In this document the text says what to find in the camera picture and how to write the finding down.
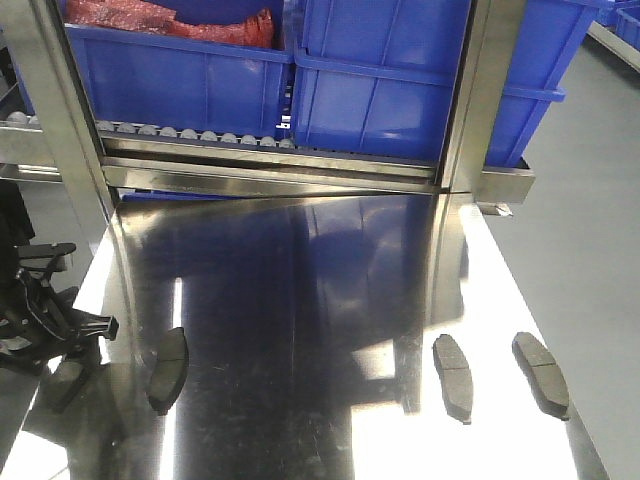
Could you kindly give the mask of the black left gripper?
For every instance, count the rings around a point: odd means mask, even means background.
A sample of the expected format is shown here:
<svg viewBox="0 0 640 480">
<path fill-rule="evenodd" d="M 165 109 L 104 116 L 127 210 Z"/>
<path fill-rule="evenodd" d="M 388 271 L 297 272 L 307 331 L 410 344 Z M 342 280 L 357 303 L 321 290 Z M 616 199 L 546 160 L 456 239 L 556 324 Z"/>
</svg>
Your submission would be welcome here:
<svg viewBox="0 0 640 480">
<path fill-rule="evenodd" d="M 72 309 L 77 293 L 76 287 L 57 292 L 27 272 L 3 285 L 1 367 L 39 375 L 48 360 L 74 351 L 79 337 L 115 340 L 117 319 Z"/>
</svg>

